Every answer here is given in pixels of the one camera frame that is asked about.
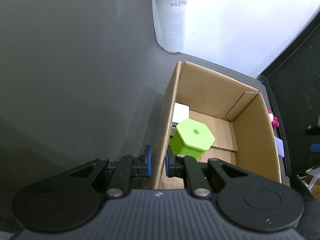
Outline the brown cardboard box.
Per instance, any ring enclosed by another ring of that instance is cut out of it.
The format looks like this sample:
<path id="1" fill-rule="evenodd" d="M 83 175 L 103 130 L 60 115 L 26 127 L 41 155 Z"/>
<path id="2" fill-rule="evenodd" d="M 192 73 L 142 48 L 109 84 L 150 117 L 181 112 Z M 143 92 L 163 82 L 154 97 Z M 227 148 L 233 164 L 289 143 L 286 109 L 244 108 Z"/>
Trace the brown cardboard box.
<path id="1" fill-rule="evenodd" d="M 190 117 L 208 126 L 216 138 L 203 160 L 216 157 L 240 168 L 281 182 L 279 158 L 267 106 L 254 87 L 191 62 L 176 64 L 165 90 L 151 176 L 146 189 L 179 189 L 180 179 L 165 177 L 174 104 L 189 106 Z"/>

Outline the magenta dinosaur figurine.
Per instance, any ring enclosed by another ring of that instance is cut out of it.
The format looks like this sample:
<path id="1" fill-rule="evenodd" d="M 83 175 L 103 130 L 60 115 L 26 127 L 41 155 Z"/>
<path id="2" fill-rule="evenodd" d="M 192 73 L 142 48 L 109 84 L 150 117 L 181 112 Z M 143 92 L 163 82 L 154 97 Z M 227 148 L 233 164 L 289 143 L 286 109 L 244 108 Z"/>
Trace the magenta dinosaur figurine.
<path id="1" fill-rule="evenodd" d="M 271 110 L 268 109 L 267 112 L 268 112 L 268 116 L 269 116 L 272 128 L 273 129 L 278 128 L 279 121 L 278 121 L 277 117 L 274 115 L 274 113 Z"/>

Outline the lavender and white toy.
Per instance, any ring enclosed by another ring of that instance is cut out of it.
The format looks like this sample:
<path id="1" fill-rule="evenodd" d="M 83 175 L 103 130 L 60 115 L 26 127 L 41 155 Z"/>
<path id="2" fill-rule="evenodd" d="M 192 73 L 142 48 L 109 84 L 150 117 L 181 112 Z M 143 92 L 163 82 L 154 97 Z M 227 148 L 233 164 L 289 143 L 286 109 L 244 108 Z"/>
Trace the lavender and white toy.
<path id="1" fill-rule="evenodd" d="M 276 142 L 276 148 L 277 148 L 277 154 L 280 158 L 284 158 L 284 144 L 281 139 L 278 137 L 274 137 L 275 142 Z"/>

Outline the green hexagonal lidded container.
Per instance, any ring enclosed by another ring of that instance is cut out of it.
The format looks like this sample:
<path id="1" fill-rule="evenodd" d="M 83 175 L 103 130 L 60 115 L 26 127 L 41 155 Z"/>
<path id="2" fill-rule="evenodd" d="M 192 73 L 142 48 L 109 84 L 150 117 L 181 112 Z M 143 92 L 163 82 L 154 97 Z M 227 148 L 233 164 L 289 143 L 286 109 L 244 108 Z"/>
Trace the green hexagonal lidded container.
<path id="1" fill-rule="evenodd" d="M 214 142 L 215 137 L 206 124 L 185 119 L 176 126 L 170 147 L 174 155 L 182 154 L 199 160 Z"/>

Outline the small white box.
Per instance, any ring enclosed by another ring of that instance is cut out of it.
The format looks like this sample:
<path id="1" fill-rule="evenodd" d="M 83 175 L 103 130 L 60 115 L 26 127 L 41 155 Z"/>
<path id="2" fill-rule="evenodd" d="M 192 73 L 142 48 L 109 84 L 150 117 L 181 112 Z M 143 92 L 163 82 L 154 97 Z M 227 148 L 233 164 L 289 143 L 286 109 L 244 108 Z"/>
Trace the small white box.
<path id="1" fill-rule="evenodd" d="M 174 105 L 172 122 L 179 124 L 185 119 L 189 119 L 189 106 L 176 102 Z"/>

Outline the black tray box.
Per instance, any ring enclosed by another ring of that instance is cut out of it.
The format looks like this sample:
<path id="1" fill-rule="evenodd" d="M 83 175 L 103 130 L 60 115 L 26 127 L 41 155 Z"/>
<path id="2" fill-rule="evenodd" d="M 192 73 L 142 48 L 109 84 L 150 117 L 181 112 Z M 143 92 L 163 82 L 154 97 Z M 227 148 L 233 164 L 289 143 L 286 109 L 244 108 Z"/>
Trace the black tray box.
<path id="1" fill-rule="evenodd" d="M 287 176 L 319 167 L 319 26 L 306 28 L 259 80 L 280 123 Z"/>

